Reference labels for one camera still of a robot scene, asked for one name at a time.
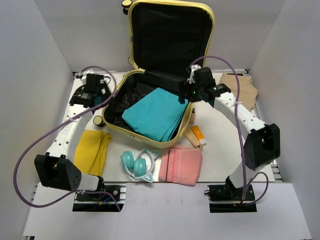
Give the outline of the teal cloth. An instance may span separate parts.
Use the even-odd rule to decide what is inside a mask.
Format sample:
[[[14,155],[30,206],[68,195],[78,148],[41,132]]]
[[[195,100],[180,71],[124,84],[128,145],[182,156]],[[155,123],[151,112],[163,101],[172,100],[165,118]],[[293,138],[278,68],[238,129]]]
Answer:
[[[188,101],[162,88],[156,88],[122,114],[122,119],[138,134],[156,142],[171,140]]]

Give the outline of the beige cloth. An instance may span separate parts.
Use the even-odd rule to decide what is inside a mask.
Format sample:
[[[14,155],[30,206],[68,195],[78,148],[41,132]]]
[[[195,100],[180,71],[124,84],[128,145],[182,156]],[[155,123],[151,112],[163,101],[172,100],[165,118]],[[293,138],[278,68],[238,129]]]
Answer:
[[[241,76],[238,75],[239,79],[239,101],[242,102],[243,106],[252,111],[255,106],[256,97],[259,93],[258,89],[255,88],[252,84],[251,76]],[[220,78],[220,84],[225,84],[228,88],[231,89],[234,96],[237,96],[237,80],[233,74],[223,73]]]

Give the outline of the yellow cloth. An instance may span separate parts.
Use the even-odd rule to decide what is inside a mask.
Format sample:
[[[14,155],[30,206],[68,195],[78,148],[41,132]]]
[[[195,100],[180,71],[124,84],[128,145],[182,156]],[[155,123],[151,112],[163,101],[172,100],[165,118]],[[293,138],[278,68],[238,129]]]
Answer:
[[[85,130],[77,145],[73,164],[84,174],[102,176],[112,136],[103,130]]]

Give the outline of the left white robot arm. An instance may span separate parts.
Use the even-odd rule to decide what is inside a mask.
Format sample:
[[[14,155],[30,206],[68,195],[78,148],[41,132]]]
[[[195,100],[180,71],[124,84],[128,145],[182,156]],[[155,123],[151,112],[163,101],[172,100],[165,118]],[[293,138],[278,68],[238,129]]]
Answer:
[[[99,200],[106,193],[101,178],[96,173],[84,173],[73,162],[80,138],[94,115],[95,111],[91,108],[105,101],[111,92],[101,74],[88,73],[81,80],[83,85],[73,93],[66,108],[65,120],[85,110],[89,112],[62,127],[46,153],[35,157],[34,165],[44,187],[70,192],[88,191],[90,196]]]

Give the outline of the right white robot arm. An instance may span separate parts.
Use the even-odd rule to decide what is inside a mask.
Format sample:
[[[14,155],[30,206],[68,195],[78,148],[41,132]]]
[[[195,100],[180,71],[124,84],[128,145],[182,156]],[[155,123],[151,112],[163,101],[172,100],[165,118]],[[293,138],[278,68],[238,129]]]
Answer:
[[[242,142],[241,163],[227,177],[226,195],[236,200],[256,174],[280,154],[280,129],[256,118],[225,84],[216,84],[211,69],[194,64],[188,80],[180,85],[179,98],[190,102],[204,101],[222,113],[237,129]]]

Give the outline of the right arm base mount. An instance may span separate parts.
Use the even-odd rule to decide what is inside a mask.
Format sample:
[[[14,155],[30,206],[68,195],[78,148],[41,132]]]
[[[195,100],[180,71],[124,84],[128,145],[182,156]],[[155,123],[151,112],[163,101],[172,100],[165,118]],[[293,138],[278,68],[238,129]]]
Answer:
[[[208,185],[203,193],[205,196],[208,196],[209,211],[212,214],[257,212],[255,203],[249,205],[249,203],[255,201],[255,194],[252,186],[247,190],[244,203],[240,203],[242,200],[242,189],[231,190],[226,184]]]

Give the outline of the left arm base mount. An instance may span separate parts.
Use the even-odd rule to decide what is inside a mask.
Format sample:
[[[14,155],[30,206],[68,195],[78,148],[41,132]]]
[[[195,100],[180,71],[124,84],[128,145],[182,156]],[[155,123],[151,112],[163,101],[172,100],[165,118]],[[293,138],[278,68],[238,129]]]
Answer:
[[[126,184],[105,183],[103,193],[76,193],[73,201],[73,212],[117,213],[124,206]]]

